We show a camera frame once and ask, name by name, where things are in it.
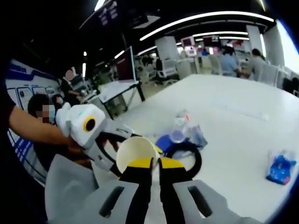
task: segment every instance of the plastic bottle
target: plastic bottle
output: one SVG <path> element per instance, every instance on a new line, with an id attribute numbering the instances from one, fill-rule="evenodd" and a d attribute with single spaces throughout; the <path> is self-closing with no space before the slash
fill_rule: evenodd
<path id="1" fill-rule="evenodd" d="M 189 133 L 189 112 L 182 110 L 177 113 L 174 124 L 172 126 L 169 138 L 173 143 L 181 143 L 187 137 Z"/>

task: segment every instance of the black cable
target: black cable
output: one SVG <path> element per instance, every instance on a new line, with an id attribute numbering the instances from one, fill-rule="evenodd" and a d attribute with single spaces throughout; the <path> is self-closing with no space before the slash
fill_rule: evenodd
<path id="1" fill-rule="evenodd" d="M 202 164 L 202 158 L 198 150 L 198 146 L 191 142 L 182 142 L 182 143 L 174 144 L 169 147 L 167 153 L 165 154 L 165 157 L 172 158 L 177 151 L 185 151 L 185 152 L 189 151 L 194 154 L 195 164 L 190 170 L 186 171 L 188 178 L 192 179 L 200 171 L 201 164 Z"/>
<path id="2" fill-rule="evenodd" d="M 16 144 L 15 140 L 13 139 L 13 136 L 12 136 L 11 132 L 10 132 L 10 131 L 8 131 L 8 132 L 9 132 L 9 135 L 10 135 L 11 139 L 13 140 L 14 145 L 20 150 L 19 146 Z M 42 175 L 40 172 L 38 172 L 38 171 L 32 166 L 32 164 L 25 158 L 24 155 L 22 155 L 22 156 L 23 156 L 23 158 L 24 158 L 24 161 L 26 161 L 26 163 L 27 163 L 27 164 L 28 164 L 28 165 L 29 165 L 35 172 L 37 172 L 42 178 L 46 179 L 46 177 L 45 177 L 44 175 Z"/>

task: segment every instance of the yellow circle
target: yellow circle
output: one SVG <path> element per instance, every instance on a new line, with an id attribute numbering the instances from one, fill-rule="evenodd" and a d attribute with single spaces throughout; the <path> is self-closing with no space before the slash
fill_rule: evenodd
<path id="1" fill-rule="evenodd" d="M 86 120 L 84 121 L 84 124 L 83 124 L 83 130 L 84 130 L 84 131 L 86 131 L 86 132 L 90 132 L 90 131 L 91 131 L 91 130 L 88 131 L 88 130 L 86 129 L 86 125 L 87 125 L 87 123 L 88 123 L 90 120 L 92 120 L 92 119 L 95 121 L 95 117 L 91 117 L 91 116 L 90 116 L 90 117 L 87 117 L 87 118 L 86 118 Z"/>

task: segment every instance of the white pillar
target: white pillar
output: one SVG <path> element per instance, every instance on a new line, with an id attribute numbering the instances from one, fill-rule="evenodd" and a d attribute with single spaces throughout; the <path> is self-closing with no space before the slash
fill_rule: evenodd
<path id="1" fill-rule="evenodd" d="M 178 60 L 178 47 L 173 36 L 165 36 L 155 41 L 159 57 L 161 60 Z"/>
<path id="2" fill-rule="evenodd" d="M 258 27 L 246 25 L 246 29 L 248 32 L 251 48 L 252 49 L 256 48 L 262 53 L 263 48 L 262 48 L 262 41 L 261 41 L 261 33 Z"/>

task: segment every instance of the paper cup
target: paper cup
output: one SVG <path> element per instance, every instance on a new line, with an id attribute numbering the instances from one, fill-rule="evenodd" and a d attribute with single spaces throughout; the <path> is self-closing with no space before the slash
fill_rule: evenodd
<path id="1" fill-rule="evenodd" d="M 116 155 L 116 166 L 123 173 L 128 164 L 137 158 L 152 157 L 153 167 L 156 166 L 159 154 L 155 145 L 144 137 L 131 137 L 122 142 Z"/>

